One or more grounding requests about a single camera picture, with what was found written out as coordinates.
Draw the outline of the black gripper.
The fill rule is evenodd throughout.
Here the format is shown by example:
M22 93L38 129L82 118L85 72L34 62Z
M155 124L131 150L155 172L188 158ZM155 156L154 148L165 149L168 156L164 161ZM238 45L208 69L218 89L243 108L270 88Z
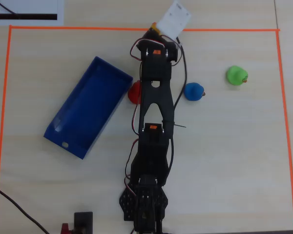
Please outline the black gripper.
M166 35L161 35L154 30L148 30L143 37L136 40L136 47L141 52L140 57L136 57L138 61L143 61L151 54L149 46L151 48L155 47L155 50L160 52L163 49L168 61L180 61L183 56L179 43Z

